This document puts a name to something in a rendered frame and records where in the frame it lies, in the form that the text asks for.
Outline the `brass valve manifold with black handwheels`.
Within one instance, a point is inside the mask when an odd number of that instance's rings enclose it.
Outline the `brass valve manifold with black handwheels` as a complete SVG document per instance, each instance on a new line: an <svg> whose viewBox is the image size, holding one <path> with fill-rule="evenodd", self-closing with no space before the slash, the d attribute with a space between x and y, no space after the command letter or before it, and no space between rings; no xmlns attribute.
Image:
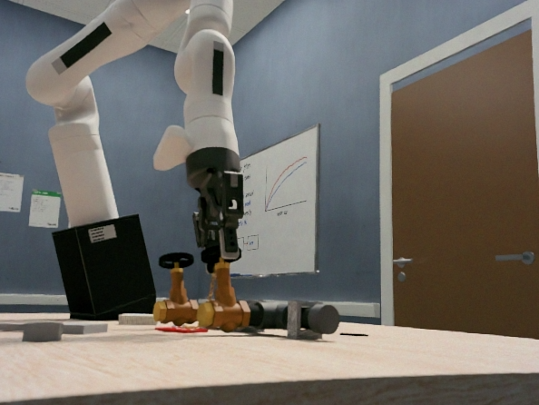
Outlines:
<svg viewBox="0 0 539 405"><path fill-rule="evenodd" d="M201 261L207 264L231 263L241 258L240 247L239 253L236 260L224 260L221 258L220 246L211 246L201 252ZM338 310L323 302L292 300L288 303L275 303L263 300L259 300L260 302L236 300L234 288L230 285L228 263L219 263L215 266L216 301L204 303L197 303L196 300L187 301L181 268L189 267L193 263L193 255L187 252L167 253L159 258L160 267L172 269L175 266L175 268L171 270L170 299L157 301L154 304L152 314L154 321L160 321L161 324L172 322L177 327L198 321L199 326L206 327L206 330L220 327L220 330L226 333L233 330L236 332L284 330L287 331L288 339L295 340L323 340L323 334L331 335L338 329L340 323Z"/></svg>

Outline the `red tag with gold chain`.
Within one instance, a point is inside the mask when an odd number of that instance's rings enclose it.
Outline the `red tag with gold chain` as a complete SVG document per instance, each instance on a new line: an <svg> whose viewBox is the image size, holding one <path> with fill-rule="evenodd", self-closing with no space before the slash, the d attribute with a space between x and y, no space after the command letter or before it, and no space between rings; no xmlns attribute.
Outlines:
<svg viewBox="0 0 539 405"><path fill-rule="evenodd" d="M219 263L228 263L228 262L219 262ZM219 263L215 263L215 266L216 264L219 264ZM228 263L230 265L230 263ZM215 277L216 277L216 271L215 271L215 267L213 268L214 270L214 273L215 273L215 276L213 276L212 274L212 277L211 277L211 280L213 283L213 285L210 286L210 292L209 292L209 296L208 296L208 300L211 301L212 299L212 291L214 290L214 281L215 281ZM214 280L212 279L214 278ZM211 289L211 287L213 287L213 289ZM211 299L209 299L209 297L211 297ZM208 301L208 302L209 302ZM185 327L184 327L185 326ZM187 328L188 327L188 328ZM194 327L194 329L193 329ZM199 332L208 332L208 330L203 330L203 329L197 329L199 327L199 324L198 326L186 326L184 324L182 324L182 327L176 327L176 326L171 326L171 327L162 327L162 328L155 328L156 331L170 331L170 332L178 332L178 333L199 333Z"/></svg>

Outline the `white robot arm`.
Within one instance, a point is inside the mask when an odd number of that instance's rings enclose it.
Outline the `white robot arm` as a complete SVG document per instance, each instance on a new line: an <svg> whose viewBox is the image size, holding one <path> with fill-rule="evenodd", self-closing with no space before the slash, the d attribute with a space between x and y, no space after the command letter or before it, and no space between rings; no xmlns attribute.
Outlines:
<svg viewBox="0 0 539 405"><path fill-rule="evenodd" d="M27 92L54 106L56 126L48 136L71 227L118 218L88 75L142 49L188 10L174 65L176 82L187 94L185 130L177 125L166 129L153 167L169 170L205 147L225 147L239 155L230 105L232 8L232 0L115 0L29 68Z"/></svg>

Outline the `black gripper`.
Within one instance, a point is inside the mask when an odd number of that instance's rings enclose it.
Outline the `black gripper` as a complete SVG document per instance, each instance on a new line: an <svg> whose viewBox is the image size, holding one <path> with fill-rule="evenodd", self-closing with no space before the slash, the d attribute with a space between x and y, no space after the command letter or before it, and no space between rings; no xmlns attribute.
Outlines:
<svg viewBox="0 0 539 405"><path fill-rule="evenodd" d="M236 229L244 215L238 154L218 146L196 150L186 158L186 175L189 186L201 194L199 212L192 215L197 247L219 245L222 259L236 260L240 255Z"/></svg>

